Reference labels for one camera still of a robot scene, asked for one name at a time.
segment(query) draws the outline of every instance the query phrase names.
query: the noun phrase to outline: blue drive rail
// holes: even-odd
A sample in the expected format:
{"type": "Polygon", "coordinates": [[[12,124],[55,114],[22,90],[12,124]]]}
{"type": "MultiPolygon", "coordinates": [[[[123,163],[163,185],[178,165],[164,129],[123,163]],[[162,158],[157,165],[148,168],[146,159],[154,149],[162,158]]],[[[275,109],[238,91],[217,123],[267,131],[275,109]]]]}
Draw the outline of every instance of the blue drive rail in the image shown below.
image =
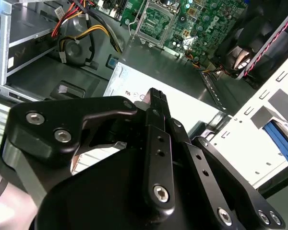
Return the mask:
{"type": "Polygon", "coordinates": [[[261,107],[251,118],[258,129],[263,129],[277,145],[288,161],[288,95],[278,90],[269,103],[285,118],[282,119],[274,111],[261,107]]]}

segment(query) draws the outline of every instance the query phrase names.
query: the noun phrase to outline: white label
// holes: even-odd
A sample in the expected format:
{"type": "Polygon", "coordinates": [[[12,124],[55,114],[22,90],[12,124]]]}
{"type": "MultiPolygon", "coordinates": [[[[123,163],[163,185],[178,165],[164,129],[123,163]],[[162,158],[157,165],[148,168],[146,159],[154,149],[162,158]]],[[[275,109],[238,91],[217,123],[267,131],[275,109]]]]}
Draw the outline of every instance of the white label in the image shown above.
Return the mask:
{"type": "Polygon", "coordinates": [[[213,18],[213,21],[210,23],[210,26],[208,26],[208,28],[206,29],[206,33],[211,33],[211,30],[213,30],[213,27],[215,27],[216,23],[219,21],[219,17],[215,16],[213,18]]]}
{"type": "Polygon", "coordinates": [[[8,69],[14,65],[14,57],[10,57],[8,60],[8,69]]]}
{"type": "Polygon", "coordinates": [[[103,0],[99,0],[97,3],[97,6],[102,7],[104,5],[104,1],[103,0]]]}
{"type": "Polygon", "coordinates": [[[65,15],[65,12],[63,10],[63,8],[61,6],[59,6],[58,8],[56,8],[54,10],[54,12],[56,13],[56,16],[58,17],[59,20],[62,19],[62,17],[65,15]]]}

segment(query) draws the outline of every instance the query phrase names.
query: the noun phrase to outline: power supply cable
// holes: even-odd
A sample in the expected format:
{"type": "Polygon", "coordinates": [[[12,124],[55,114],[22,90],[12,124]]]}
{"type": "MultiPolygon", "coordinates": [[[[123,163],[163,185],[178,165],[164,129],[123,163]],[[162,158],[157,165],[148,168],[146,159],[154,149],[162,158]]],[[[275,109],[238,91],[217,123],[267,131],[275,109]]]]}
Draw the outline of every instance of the power supply cable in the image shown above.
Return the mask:
{"type": "Polygon", "coordinates": [[[255,65],[257,64],[257,62],[262,58],[263,54],[270,48],[271,44],[273,42],[275,42],[278,37],[280,36],[280,34],[286,30],[288,27],[288,22],[286,22],[286,24],[282,27],[282,29],[273,37],[273,39],[271,40],[271,42],[269,42],[269,44],[266,46],[266,48],[264,48],[264,50],[261,52],[261,54],[256,58],[256,60],[254,61],[254,63],[251,65],[251,67],[248,70],[244,70],[244,77],[246,77],[249,72],[255,67],[255,65]]]}

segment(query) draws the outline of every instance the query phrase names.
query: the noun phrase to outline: white plastic part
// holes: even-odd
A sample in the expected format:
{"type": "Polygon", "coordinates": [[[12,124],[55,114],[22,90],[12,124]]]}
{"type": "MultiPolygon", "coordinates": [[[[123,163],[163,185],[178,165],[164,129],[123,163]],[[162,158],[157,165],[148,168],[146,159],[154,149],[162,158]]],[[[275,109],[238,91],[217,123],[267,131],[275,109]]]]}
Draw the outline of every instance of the white plastic part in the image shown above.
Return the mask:
{"type": "Polygon", "coordinates": [[[29,229],[36,213],[37,207],[32,198],[8,183],[0,196],[0,230],[29,229]]]}
{"type": "Polygon", "coordinates": [[[116,15],[116,10],[112,9],[111,12],[110,12],[110,17],[114,18],[115,15],[116,15]]]}
{"type": "Polygon", "coordinates": [[[102,7],[104,5],[104,1],[103,0],[99,0],[97,3],[97,6],[102,7]]]}
{"type": "Polygon", "coordinates": [[[60,57],[62,63],[66,63],[65,51],[64,52],[59,52],[59,57],[60,57]]]}

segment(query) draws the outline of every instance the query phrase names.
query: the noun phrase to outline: cooling fan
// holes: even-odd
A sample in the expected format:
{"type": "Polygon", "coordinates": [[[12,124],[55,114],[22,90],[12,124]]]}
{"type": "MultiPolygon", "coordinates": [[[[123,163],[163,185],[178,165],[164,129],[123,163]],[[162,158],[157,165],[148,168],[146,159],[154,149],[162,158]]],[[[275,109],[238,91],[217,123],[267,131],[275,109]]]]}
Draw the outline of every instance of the cooling fan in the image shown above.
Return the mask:
{"type": "MultiPolygon", "coordinates": [[[[237,78],[288,16],[288,0],[251,0],[211,61],[237,78]]],[[[244,79],[255,89],[288,57],[288,27],[244,79]]]]}

